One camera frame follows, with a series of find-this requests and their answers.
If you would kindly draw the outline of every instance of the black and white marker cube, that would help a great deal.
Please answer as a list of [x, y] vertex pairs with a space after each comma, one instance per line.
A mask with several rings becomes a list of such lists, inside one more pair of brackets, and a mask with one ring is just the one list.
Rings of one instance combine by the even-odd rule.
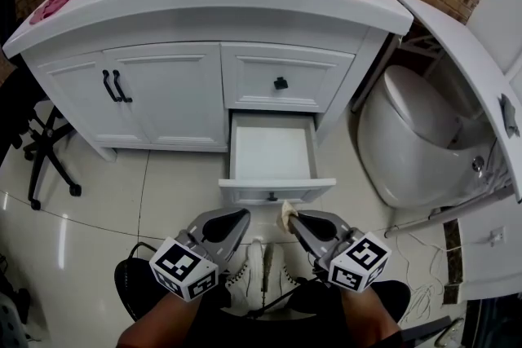
[[354, 292], [363, 292], [384, 271], [391, 250], [368, 232], [330, 263], [328, 281]]
[[218, 266], [172, 238], [167, 238], [150, 260], [156, 281], [186, 302], [218, 283]]

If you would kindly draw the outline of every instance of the white sneaker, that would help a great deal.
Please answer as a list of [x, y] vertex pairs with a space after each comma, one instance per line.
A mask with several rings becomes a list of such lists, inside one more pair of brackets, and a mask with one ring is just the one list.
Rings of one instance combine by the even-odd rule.
[[[286, 270], [285, 254], [278, 244], [268, 244], [264, 250], [264, 306], [277, 300], [283, 294], [295, 289], [299, 284], [292, 279]], [[288, 298], [267, 309], [266, 312], [276, 311], [285, 307]]]
[[263, 246], [255, 240], [246, 250], [246, 261], [237, 274], [225, 284], [230, 292], [233, 315], [245, 315], [263, 307]]

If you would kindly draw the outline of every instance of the drawer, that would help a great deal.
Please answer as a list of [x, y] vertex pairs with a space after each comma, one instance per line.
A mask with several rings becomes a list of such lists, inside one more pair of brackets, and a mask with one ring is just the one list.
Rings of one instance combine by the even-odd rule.
[[313, 118], [234, 113], [230, 178], [219, 187], [230, 205], [310, 203], [335, 185], [321, 178]]
[[222, 42], [225, 107], [326, 112], [353, 58], [302, 46]]

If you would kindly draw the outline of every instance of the pink object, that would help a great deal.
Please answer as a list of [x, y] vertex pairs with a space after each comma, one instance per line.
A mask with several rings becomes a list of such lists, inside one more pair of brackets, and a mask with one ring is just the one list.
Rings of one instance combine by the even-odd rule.
[[59, 11], [68, 1], [69, 0], [47, 0], [43, 6], [40, 6], [36, 11], [34, 11], [29, 23], [34, 25], [37, 22], [48, 18], [49, 16]]

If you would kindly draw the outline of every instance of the black wire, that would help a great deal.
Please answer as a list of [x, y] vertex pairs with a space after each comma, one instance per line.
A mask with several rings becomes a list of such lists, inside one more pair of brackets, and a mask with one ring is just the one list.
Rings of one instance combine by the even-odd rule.
[[[319, 277], [314, 277], [313, 279], [311, 280], [307, 280], [305, 281], [303, 284], [306, 284], [306, 283], [311, 283], [312, 281], [317, 281], [319, 280]], [[245, 316], [243, 316], [244, 318], [251, 318], [251, 319], [257, 319], [258, 317], [260, 317], [266, 309], [270, 309], [272, 306], [275, 306], [277, 303], [279, 303], [281, 300], [287, 298], [290, 294], [292, 294], [295, 290], [297, 290], [299, 287], [301, 287], [303, 284], [300, 284], [299, 286], [291, 289], [289, 292], [283, 294], [281, 297], [277, 298], [276, 300], [274, 300], [272, 303], [269, 303], [268, 305], [262, 307], [261, 309], [258, 309], [256, 311], [250, 311], [248, 312]]]
[[488, 171], [488, 168], [489, 168], [489, 159], [491, 158], [491, 154], [493, 153], [493, 149], [494, 149], [495, 145], [497, 144], [497, 139], [498, 139], [498, 138], [495, 138], [495, 140], [493, 141], [493, 145], [492, 145], [491, 148], [489, 149], [488, 162], [486, 162], [486, 171]]
[[154, 253], [157, 252], [157, 249], [155, 249], [153, 246], [147, 244], [146, 242], [138, 242], [138, 244], [136, 244], [136, 245], [134, 246], [134, 248], [130, 251], [129, 258], [132, 258], [132, 257], [134, 256], [134, 253], [136, 252], [136, 250], [137, 250], [139, 247], [145, 247], [145, 248], [148, 248], [148, 249], [150, 249], [151, 251], [153, 251]]

